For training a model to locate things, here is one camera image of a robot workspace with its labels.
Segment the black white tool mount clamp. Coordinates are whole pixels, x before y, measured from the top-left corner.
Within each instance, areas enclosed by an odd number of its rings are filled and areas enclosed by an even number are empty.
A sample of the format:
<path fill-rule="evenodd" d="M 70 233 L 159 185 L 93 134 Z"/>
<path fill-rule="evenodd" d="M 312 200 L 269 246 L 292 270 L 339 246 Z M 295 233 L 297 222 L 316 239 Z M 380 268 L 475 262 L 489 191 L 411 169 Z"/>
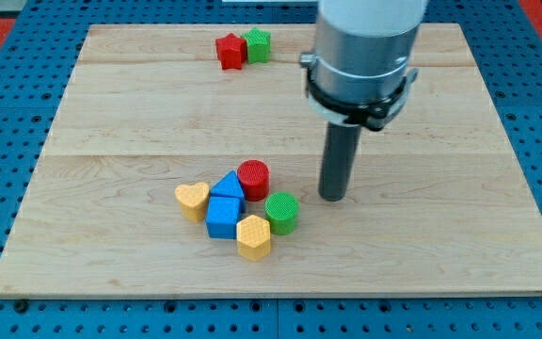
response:
<path fill-rule="evenodd" d="M 402 111 L 419 74 L 406 63 L 378 75 L 346 73 L 313 52 L 301 54 L 299 63 L 306 71 L 305 94 L 320 117 L 336 126 L 374 132 Z"/>

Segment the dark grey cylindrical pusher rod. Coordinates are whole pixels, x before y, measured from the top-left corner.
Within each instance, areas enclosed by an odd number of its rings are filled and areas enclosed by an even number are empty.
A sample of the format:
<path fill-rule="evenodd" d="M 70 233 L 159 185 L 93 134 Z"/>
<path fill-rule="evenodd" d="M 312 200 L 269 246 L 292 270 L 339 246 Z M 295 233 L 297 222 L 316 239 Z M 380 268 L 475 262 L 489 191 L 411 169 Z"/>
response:
<path fill-rule="evenodd" d="M 360 128 L 327 124 L 320 169 L 318 193 L 329 202 L 340 201 L 346 193 L 352 172 Z"/>

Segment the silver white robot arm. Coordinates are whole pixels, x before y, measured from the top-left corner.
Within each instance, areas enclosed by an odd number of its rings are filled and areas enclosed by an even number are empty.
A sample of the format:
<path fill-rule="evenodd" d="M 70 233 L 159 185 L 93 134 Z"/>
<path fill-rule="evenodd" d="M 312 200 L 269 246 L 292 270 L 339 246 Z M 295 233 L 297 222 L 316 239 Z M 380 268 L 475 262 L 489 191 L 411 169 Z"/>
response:
<path fill-rule="evenodd" d="M 311 108 L 327 121 L 318 193 L 346 193 L 362 129 L 379 132 L 403 109 L 417 69 L 408 62 L 427 0 L 325 0 L 313 47 L 301 55 Z"/>

